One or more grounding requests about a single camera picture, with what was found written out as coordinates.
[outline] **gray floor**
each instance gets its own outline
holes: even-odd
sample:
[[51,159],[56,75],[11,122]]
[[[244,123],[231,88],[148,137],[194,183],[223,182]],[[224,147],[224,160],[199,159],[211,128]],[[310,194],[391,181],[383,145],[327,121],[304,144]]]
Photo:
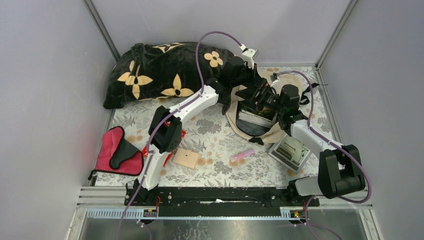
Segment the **gray floor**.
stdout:
[[[358,213],[351,210],[310,210],[310,222],[337,232],[343,240],[367,239]],[[87,218],[81,240],[115,240],[118,219]],[[278,220],[156,220],[149,224],[153,240],[309,240],[309,229],[287,226]],[[332,233],[313,227],[321,240],[336,240]],[[122,240],[148,240],[149,232],[135,220],[125,220]]]

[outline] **pink marker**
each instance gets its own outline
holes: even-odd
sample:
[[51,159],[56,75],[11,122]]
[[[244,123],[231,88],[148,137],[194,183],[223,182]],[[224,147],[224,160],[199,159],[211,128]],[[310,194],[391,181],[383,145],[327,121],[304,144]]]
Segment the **pink marker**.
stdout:
[[247,156],[250,156],[250,155],[252,155],[254,153],[255,153],[255,150],[253,148],[251,148],[251,149],[249,149],[247,151],[244,151],[244,152],[240,153],[239,155],[234,156],[231,159],[231,162],[234,163],[234,162],[236,162],[236,161],[238,161],[238,160],[240,160],[242,158],[245,158]]

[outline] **robotic arm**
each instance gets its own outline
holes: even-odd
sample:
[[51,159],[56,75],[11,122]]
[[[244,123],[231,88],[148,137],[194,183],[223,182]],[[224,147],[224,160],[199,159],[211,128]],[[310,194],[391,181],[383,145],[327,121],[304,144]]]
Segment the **robotic arm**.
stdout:
[[[243,51],[241,58],[229,59],[219,76],[206,81],[203,92],[199,90],[185,101],[168,109],[160,106],[156,110],[149,134],[152,134],[153,129],[165,116],[170,113],[174,114],[159,127],[153,136],[150,146],[150,150],[153,151],[150,153],[152,157],[147,159],[140,176],[134,182],[134,188],[142,182],[144,191],[139,193],[140,197],[145,199],[148,191],[158,185],[160,171],[166,157],[181,142],[182,125],[216,103],[223,104],[222,113],[224,114],[230,107],[232,89],[240,85],[247,87],[236,92],[237,96],[244,99],[240,104],[252,111],[260,111],[264,107],[275,111],[281,129],[303,143],[319,158],[318,176],[299,178],[289,182],[287,189],[291,199],[294,201],[302,199],[303,201],[305,196],[310,195],[324,195],[331,199],[363,190],[365,179],[358,167],[347,156],[329,145],[328,142],[324,142],[309,129],[307,117],[299,111],[298,88],[294,85],[285,85],[278,95],[256,70],[253,58],[258,52],[246,48],[244,45],[240,48]],[[333,143],[342,146],[361,163],[358,149],[355,146],[343,146],[335,141]],[[339,163],[344,165],[344,169],[339,170]]]

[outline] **white wall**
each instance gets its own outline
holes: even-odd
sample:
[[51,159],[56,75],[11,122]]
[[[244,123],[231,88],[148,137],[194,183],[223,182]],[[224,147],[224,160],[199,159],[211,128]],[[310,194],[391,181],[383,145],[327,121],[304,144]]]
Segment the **white wall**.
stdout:
[[[136,43],[197,42],[224,31],[259,50],[256,62],[315,63],[349,0],[94,0],[122,54]],[[226,36],[205,43],[238,53]]]
[[321,70],[384,239],[423,239],[424,1],[359,1]]
[[113,65],[82,0],[0,1],[0,239],[64,238]]

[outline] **flower pattern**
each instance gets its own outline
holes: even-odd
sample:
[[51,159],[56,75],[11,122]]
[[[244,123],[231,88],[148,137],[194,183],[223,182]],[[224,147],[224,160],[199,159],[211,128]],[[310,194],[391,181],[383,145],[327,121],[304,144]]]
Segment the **flower pattern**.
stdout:
[[163,53],[168,52],[169,50],[184,45],[184,43],[179,43],[179,42],[174,42],[174,43],[168,43],[168,44],[162,44],[162,45],[157,45],[154,46],[154,48],[160,49],[162,50]]
[[174,77],[172,85],[173,85],[173,88],[165,89],[161,92],[161,94],[166,96],[177,96],[177,97],[188,97],[194,94],[194,92],[189,88],[181,89],[181,79],[178,73]]
[[[312,67],[273,67],[271,72],[297,70],[304,73],[312,81],[315,75]],[[267,67],[258,67],[259,74],[265,74]],[[303,89],[308,86],[299,77]],[[312,124],[316,129],[323,130],[323,135],[331,138],[329,121],[327,120],[323,101],[319,91],[314,91],[314,108]],[[116,109],[111,127],[122,126],[126,136],[142,136],[140,141],[133,144],[143,149],[149,139],[147,129],[152,121],[152,115],[159,106],[169,108],[183,101],[182,98],[152,99],[135,101]],[[318,173],[318,158],[315,155],[306,162],[300,173],[296,174],[269,157],[267,150],[270,147],[251,143],[238,136],[231,129],[227,118],[221,114],[222,106],[210,106],[187,121],[183,128],[187,132],[180,147],[200,154],[195,169],[190,169],[173,163],[170,159],[161,171],[159,185],[166,187],[285,187],[290,180],[316,176]],[[300,107],[308,115],[310,104]],[[230,159],[247,149],[254,149],[255,153],[235,163]],[[136,179],[136,176],[126,176],[106,172],[98,172],[96,186],[124,186],[127,182]]]
[[153,82],[153,79],[145,75],[139,76],[140,65],[138,65],[137,70],[135,71],[135,76],[131,75],[134,65],[135,65],[135,61],[132,60],[129,63],[129,71],[124,72],[117,80],[120,82],[125,82],[125,85],[127,86],[132,85],[132,94],[134,95],[135,99],[139,99],[140,86]]
[[210,61],[209,65],[212,68],[216,68],[218,65],[224,65],[223,60],[220,58],[220,54],[216,51],[212,51],[212,53],[205,53],[204,58]]

